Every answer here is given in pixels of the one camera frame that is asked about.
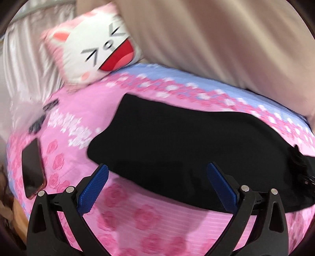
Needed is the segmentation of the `black pants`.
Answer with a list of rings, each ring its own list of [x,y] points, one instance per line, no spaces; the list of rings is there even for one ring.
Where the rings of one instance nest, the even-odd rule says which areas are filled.
[[[205,112],[126,94],[87,155],[158,195],[198,208],[229,212],[209,180],[215,163],[254,191],[279,191],[286,212],[314,205],[314,157],[302,154],[258,118]]]

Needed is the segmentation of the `black smartphone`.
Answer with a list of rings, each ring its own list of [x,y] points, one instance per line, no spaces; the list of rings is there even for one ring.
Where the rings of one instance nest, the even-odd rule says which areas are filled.
[[[30,142],[21,153],[22,179],[25,196],[32,199],[46,187],[46,176],[38,138]]]

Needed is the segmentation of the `pink floral bed sheet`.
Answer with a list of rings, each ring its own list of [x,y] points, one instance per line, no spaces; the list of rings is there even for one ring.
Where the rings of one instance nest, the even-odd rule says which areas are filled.
[[[205,112],[241,112],[273,128],[302,154],[314,157],[314,132],[307,119],[255,93],[154,64],[137,64],[110,74],[85,89],[51,96],[37,134],[14,132],[8,139],[11,188],[28,222],[36,196],[25,196],[21,153],[38,138],[48,194],[77,186],[99,165],[88,158],[90,142],[112,121],[122,98],[131,94],[149,101]],[[84,220],[108,255],[207,255],[232,218],[228,212],[198,208],[153,193],[109,170],[109,177]],[[314,205],[285,212],[289,254],[314,223]],[[58,213],[72,247],[79,245],[65,215]]]

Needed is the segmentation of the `shiny silver pink fabric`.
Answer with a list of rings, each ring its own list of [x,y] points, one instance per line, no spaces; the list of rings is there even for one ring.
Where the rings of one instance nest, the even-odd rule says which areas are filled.
[[[62,86],[41,35],[76,14],[75,1],[26,1],[1,32],[1,138],[23,132]]]

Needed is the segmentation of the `beige curtain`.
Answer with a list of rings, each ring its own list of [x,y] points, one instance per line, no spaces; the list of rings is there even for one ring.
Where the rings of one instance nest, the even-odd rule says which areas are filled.
[[[144,59],[266,96],[314,124],[314,1],[115,1]]]

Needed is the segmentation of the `white cat face pillow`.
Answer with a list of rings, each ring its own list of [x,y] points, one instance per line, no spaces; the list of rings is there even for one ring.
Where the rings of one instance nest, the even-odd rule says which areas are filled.
[[[42,34],[68,91],[78,91],[133,65],[142,51],[112,2]]]

